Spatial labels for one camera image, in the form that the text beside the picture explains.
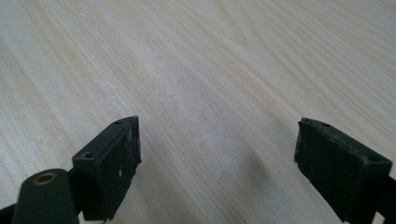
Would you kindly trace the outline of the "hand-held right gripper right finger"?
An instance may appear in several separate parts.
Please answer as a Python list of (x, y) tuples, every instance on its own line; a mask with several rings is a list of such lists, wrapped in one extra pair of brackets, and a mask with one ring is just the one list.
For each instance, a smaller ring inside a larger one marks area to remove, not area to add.
[(332, 125), (303, 118), (294, 161), (343, 222), (392, 224), (392, 161)]

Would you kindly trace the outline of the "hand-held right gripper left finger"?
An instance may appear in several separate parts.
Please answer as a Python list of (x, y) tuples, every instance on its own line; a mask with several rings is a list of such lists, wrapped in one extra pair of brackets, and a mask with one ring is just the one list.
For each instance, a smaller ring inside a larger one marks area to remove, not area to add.
[(113, 219), (141, 162), (138, 117), (110, 123), (72, 162), (77, 211), (89, 221)]

